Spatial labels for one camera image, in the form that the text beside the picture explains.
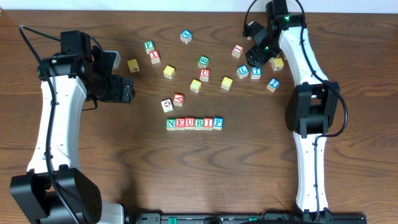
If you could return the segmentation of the green N block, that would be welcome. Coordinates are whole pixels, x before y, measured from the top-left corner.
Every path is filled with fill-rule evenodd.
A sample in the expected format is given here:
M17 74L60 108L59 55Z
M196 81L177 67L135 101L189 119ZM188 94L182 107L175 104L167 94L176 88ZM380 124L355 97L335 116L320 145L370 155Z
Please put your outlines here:
M176 130L176 119L167 119L166 120L166 129L168 131L175 131Z

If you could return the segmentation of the blue P block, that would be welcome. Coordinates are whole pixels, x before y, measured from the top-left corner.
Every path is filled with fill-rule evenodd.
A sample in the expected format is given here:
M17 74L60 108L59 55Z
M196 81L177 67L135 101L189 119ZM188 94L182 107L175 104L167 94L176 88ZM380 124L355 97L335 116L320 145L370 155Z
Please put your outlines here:
M222 130L224 124L223 118L213 118L213 129Z

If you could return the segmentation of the red E block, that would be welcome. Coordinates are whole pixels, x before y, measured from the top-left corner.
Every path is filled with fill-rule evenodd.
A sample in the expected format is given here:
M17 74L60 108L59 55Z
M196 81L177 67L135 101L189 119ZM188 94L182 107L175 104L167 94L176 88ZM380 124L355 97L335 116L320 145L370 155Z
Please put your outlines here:
M185 130L185 119L184 118L176 118L175 119L175 129L176 130Z

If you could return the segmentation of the green R block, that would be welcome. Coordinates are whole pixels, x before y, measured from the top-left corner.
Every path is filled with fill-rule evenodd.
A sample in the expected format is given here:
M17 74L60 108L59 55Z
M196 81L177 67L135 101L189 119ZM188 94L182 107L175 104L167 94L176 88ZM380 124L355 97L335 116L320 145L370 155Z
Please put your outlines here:
M194 130L204 130L203 118L195 118Z

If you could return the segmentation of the red U block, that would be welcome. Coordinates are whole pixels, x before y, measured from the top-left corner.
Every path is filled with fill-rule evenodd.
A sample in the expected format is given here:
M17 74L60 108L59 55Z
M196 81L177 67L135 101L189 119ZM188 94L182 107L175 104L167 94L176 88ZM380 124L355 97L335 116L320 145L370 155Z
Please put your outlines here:
M195 118L185 118L184 121L185 129L195 129Z

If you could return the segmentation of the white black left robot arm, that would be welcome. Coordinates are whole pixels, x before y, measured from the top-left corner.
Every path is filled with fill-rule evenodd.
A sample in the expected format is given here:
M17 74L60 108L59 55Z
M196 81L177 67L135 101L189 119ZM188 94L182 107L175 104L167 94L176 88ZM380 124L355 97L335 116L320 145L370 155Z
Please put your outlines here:
M37 144L26 174L10 185L30 223L133 223L82 173L78 150L85 101L129 103L134 96L132 79L112 73L120 59L117 51L93 47L90 57L56 54L38 67L43 107Z

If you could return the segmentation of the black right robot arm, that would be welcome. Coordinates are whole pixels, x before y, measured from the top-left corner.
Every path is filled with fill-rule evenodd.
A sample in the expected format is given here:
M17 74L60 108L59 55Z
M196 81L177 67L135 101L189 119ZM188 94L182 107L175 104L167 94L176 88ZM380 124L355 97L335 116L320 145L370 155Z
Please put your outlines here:
M244 23L243 36L254 41L246 52L247 63L260 68L284 55L294 80L294 90L285 109L285 122L294 136L298 155L296 205L302 213L319 215L328 202L324 184L324 150L332 138L338 103L344 102L338 82L321 70L310 45L305 13L292 14L286 0L266 4L267 26Z

